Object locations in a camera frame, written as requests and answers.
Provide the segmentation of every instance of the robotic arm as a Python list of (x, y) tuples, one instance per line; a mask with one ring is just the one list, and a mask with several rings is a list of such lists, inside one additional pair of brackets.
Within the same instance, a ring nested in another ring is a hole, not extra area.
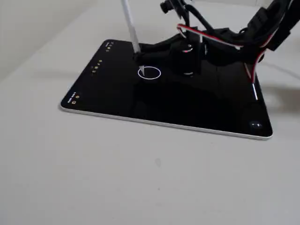
[[(177, 25), (179, 34), (174, 37), (142, 47), (141, 52), (135, 54), (137, 64), (168, 61), (177, 73), (193, 75), (200, 71), (202, 60), (216, 66), (241, 61), (253, 83), (256, 65), (263, 59), (265, 51), (275, 51), (300, 20), (300, 0), (274, 0), (268, 8), (260, 8), (239, 33), (229, 28), (214, 29), (197, 9), (184, 0), (165, 0), (160, 6), (164, 13), (175, 10), (185, 24)], [(190, 13), (206, 30), (190, 27)]]

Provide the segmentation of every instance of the white table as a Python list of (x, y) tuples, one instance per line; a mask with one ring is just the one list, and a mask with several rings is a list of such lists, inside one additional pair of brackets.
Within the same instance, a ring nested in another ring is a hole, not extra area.
[[(131, 0), (143, 42), (176, 32), (159, 2)], [(197, 6), (235, 30), (257, 10)], [(299, 26), (258, 68), (274, 137), (255, 141), (60, 111), (101, 43), (129, 40), (123, 18), (98, 3), (0, 84), (0, 224), (299, 225)]]

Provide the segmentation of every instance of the stylus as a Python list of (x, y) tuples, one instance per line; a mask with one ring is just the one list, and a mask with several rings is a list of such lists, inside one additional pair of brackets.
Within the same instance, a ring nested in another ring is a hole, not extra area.
[[(126, 22), (127, 22), (127, 26), (128, 26), (128, 29), (129, 29), (129, 34), (130, 34), (133, 50), (134, 50), (135, 53), (139, 53), (141, 51), (141, 48), (139, 46), (139, 40), (137, 39), (135, 26), (134, 26), (134, 23), (133, 23), (133, 18), (131, 16), (128, 0), (121, 0), (121, 2), (122, 2), (123, 11), (124, 11), (125, 19), (126, 19)], [(140, 70), (141, 70), (142, 74), (144, 75), (145, 74), (144, 66), (140, 66)]]

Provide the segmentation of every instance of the stylus tip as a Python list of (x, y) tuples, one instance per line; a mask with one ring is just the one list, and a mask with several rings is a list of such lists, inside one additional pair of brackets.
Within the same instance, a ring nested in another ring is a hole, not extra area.
[(141, 69), (142, 75), (145, 76), (145, 67), (144, 66), (140, 66), (140, 69)]

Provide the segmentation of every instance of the red and white wire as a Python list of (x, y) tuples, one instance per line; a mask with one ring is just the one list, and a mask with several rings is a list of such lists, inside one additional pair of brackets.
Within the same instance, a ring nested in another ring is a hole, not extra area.
[(265, 53), (266, 53), (266, 50), (262, 51), (262, 52), (258, 55), (258, 57), (256, 58), (252, 73), (250, 73), (247, 64), (244, 63), (246, 73), (247, 73), (248, 77), (251, 79), (251, 82), (252, 82), (252, 83), (255, 83), (255, 79), (256, 79), (256, 67), (257, 67), (259, 61), (261, 60), (261, 58), (263, 57), (263, 55), (264, 55)]
[[(217, 37), (214, 37), (214, 36), (212, 36), (212, 35), (206, 34), (206, 33), (204, 33), (203, 31), (200, 31), (200, 30), (195, 30), (195, 29), (193, 29), (193, 28), (191, 28), (191, 27), (188, 27), (188, 26), (186, 26), (186, 25), (183, 25), (183, 24), (181, 24), (181, 23), (180, 23), (180, 24), (177, 24), (177, 30), (180, 32), (180, 34), (181, 34), (184, 38), (186, 38), (186, 36), (183, 34), (182, 29), (185, 29), (185, 30), (190, 31), (191, 33), (194, 33), (194, 34), (203, 36), (203, 37), (205, 37), (206, 39), (209, 39), (209, 40), (212, 40), (212, 41), (216, 41), (216, 42), (219, 42), (219, 43), (221, 43), (221, 44), (228, 45), (228, 46), (231, 46), (231, 47), (235, 47), (235, 48), (237, 48), (237, 49), (240, 49), (240, 48), (244, 47), (243, 45), (234, 45), (234, 44), (225, 42), (225, 41), (223, 41), (223, 40), (221, 40), (221, 39), (219, 39), (219, 38), (217, 38)], [(268, 44), (268, 43), (271, 41), (271, 39), (274, 37), (276, 31), (275, 31), (272, 35), (269, 36), (269, 38), (268, 38), (268, 39), (266, 40), (266, 42), (261, 46), (261, 48), (264, 48), (265, 46), (267, 46), (267, 44)]]

